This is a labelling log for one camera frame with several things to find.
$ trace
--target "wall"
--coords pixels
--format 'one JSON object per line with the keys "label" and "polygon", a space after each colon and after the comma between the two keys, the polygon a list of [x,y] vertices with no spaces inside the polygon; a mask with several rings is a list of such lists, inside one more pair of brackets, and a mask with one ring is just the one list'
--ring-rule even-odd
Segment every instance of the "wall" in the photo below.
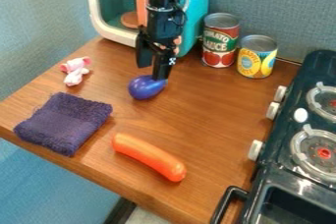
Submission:
{"label": "wall", "polygon": [[237,15],[242,34],[275,38],[290,60],[317,48],[336,50],[335,0],[210,0],[210,11]]}
{"label": "wall", "polygon": [[[0,100],[96,36],[86,0],[0,0]],[[1,224],[102,223],[118,196],[0,139]]]}
{"label": "wall", "polygon": [[94,36],[86,0],[0,0],[0,100]]}

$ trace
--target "wooden countertop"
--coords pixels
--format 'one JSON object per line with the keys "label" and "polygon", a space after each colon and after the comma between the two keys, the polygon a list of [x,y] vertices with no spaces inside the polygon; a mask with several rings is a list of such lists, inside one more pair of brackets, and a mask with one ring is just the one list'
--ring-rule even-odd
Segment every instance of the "wooden countertop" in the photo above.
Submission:
{"label": "wooden countertop", "polygon": [[[129,80],[150,74],[138,69],[133,48],[98,37],[66,59],[90,56],[93,72],[78,86],[65,87],[58,64],[0,103],[0,137],[123,196],[174,223],[208,223],[225,189],[248,189],[253,139],[264,140],[272,123],[264,114],[276,87],[289,84],[298,66],[277,61],[271,77],[250,80],[233,66],[204,67],[194,49],[179,61],[169,85],[157,97],[133,100]],[[13,128],[65,91],[113,105],[105,125],[69,158],[18,139]],[[127,132],[183,160],[188,174],[171,183],[135,160],[115,154],[112,134]],[[223,223],[240,210],[230,207]]]}

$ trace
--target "tomato sauce can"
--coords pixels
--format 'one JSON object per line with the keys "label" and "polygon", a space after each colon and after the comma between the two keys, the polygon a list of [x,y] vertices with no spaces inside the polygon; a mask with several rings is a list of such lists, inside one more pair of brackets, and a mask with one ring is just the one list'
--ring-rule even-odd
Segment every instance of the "tomato sauce can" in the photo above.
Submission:
{"label": "tomato sauce can", "polygon": [[214,68],[229,67],[235,61],[239,20],[227,13],[210,14],[204,19],[202,61]]}
{"label": "tomato sauce can", "polygon": [[273,70],[278,46],[275,40],[265,35],[248,35],[241,40],[237,69],[240,74],[252,79],[268,77]]}

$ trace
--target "yellow can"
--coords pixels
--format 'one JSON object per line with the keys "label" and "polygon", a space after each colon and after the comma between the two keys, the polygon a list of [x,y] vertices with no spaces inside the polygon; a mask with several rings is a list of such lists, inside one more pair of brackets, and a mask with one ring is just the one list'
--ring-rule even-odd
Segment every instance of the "yellow can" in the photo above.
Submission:
{"label": "yellow can", "polygon": [[245,36],[238,54],[238,72],[252,79],[268,77],[272,73],[277,51],[276,42],[268,36]]}

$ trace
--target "stove knob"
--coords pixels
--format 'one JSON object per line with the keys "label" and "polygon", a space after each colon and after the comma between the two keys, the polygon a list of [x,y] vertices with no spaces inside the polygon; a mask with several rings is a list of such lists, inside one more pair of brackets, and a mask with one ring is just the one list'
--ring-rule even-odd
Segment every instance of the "stove knob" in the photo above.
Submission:
{"label": "stove knob", "polygon": [[266,112],[266,118],[270,120],[274,120],[276,114],[278,113],[279,107],[280,107],[280,103],[271,102]]}
{"label": "stove knob", "polygon": [[250,150],[249,150],[249,154],[248,154],[248,158],[251,161],[256,161],[257,158],[259,157],[259,154],[261,152],[263,146],[263,142],[259,141],[259,140],[254,140],[251,144]]}
{"label": "stove knob", "polygon": [[303,123],[308,118],[308,112],[304,108],[299,108],[294,112],[294,120],[298,123]]}
{"label": "stove knob", "polygon": [[286,86],[278,86],[278,89],[276,89],[275,95],[274,95],[274,101],[281,102],[286,94],[287,87]]}

